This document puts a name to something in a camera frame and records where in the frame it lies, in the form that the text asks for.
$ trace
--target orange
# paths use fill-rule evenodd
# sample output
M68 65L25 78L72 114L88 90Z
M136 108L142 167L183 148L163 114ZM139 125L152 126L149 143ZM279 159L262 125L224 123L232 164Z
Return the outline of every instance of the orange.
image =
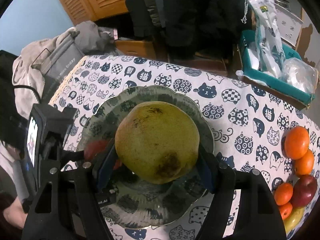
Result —
M298 160L309 149L309 133L306 128L296 126L292 128L284 141L284 150L288 158Z
M302 158L295 161L294 173L297 177L310 174L310 172L313 169L314 163L315 157L313 155L313 152L310 149L308 149L307 153Z
M292 205L290 202L287 204L284 204L282 206L279 206L279 211L282 217L282 220L285 220L292 212Z
M275 201L278 206L287 204L293 194L293 187L290 183L282 183L275 192Z

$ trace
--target gray bag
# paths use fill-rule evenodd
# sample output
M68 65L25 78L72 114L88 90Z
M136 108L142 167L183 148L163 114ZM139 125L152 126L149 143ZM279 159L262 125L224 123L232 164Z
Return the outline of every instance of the gray bag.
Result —
M69 35L42 63L41 72L45 79L43 102L50 101L64 78L83 56L83 52L75 44L73 37Z

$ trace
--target screw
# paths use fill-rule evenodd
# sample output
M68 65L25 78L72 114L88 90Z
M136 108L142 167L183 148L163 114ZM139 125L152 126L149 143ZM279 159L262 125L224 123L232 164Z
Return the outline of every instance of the screw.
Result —
M257 169L252 169L252 173L254 175L259 175L260 174L260 171L258 171Z
M219 163L219 167L221 169L226 169L228 167L228 165L226 163Z
M55 174L57 171L58 171L57 168L52 168L52 169L50 170L50 173L51 173L51 174Z
M82 167L84 167L85 169L90 168L91 163L89 162L85 162L84 164L82 164Z

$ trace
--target cat print tablecloth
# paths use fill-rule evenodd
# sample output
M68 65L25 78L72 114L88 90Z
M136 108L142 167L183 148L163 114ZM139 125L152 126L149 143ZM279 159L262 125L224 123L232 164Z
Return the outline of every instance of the cat print tablecloth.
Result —
M260 170L272 191L282 182L294 180L292 160L283 155L286 132L297 125L306 127L310 149L315 155L312 175L320 184L320 129L300 111L241 81L140 57L84 57L73 69L50 101L60 111L65 106L79 109L66 149L76 150L86 121L103 102L129 87L150 85L169 87L194 100L214 135L216 157L237 170ZM76 166L69 163L65 167L71 168ZM288 239L307 219L319 193L317 191ZM212 197L208 194L200 198L183 217L167 226L134 230L124 229L109 218L106 223L118 240L192 240L204 221ZM240 192L235 191L225 236L233 233L239 199Z

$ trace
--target small screen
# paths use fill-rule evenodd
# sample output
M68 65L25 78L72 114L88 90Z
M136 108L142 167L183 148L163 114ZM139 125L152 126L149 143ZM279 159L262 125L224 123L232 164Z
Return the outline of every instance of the small screen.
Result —
M38 135L38 125L36 120L31 117L28 130L27 149L32 165L35 166L36 140Z

